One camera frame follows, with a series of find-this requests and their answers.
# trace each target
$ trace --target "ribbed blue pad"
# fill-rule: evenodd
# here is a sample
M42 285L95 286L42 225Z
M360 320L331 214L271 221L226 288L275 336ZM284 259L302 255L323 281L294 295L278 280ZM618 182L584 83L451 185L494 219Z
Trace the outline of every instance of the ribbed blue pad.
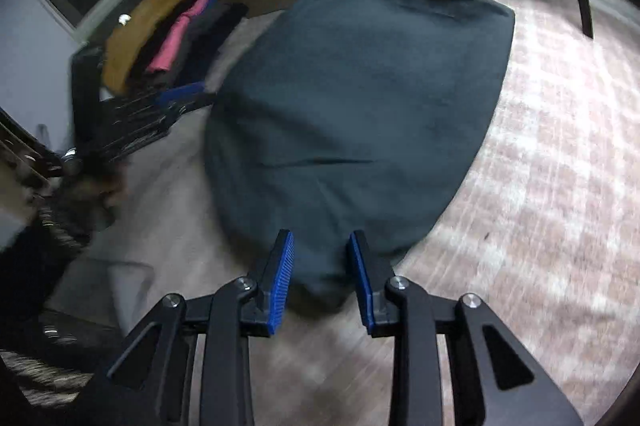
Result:
M287 302L287 292L289 292L289 281L291 280L292 272L293 233L289 232L280 254L280 264L278 265L278 271L271 290L269 320L267 321L267 328L270 334L274 334L282 323L282 314Z
M351 247L353 249L353 255L355 257L356 266L356 294L358 296L358 306L360 307L360 317L362 318L362 324L367 327L367 332L370 334L373 330L373 296L371 294L371 285L369 284L369 278L367 272L364 269L364 262L362 262L362 254L360 252L360 246L356 239L355 233L350 236Z

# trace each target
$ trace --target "black sleeve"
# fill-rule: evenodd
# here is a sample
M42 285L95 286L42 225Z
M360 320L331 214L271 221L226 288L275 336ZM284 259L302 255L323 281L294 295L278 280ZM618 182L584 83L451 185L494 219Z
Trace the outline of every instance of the black sleeve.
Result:
M72 259L34 219L0 253L0 319L39 315Z

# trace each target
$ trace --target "white wall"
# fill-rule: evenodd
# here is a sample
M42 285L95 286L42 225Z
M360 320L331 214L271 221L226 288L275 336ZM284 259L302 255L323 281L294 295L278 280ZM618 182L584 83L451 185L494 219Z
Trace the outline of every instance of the white wall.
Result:
M0 0L0 106L32 134L46 125L55 151L70 132L70 31L46 0Z

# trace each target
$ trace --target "dark green cloth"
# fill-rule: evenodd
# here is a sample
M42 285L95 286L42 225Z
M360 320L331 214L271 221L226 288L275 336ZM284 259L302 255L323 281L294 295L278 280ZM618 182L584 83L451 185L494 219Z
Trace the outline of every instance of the dark green cloth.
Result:
M329 308L366 232L397 262L449 204L494 113L513 12L492 0L299 0L225 79L205 165L223 228Z

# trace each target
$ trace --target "pink cloth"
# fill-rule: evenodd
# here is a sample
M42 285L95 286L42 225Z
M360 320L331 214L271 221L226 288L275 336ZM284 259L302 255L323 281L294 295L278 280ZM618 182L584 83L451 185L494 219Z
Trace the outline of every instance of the pink cloth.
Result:
M162 47L160 47L158 54L147 66L146 72L168 71L171 69L189 22L194 16L202 13L208 3L209 0L196 0L193 6L178 17L171 26L164 42L162 42Z

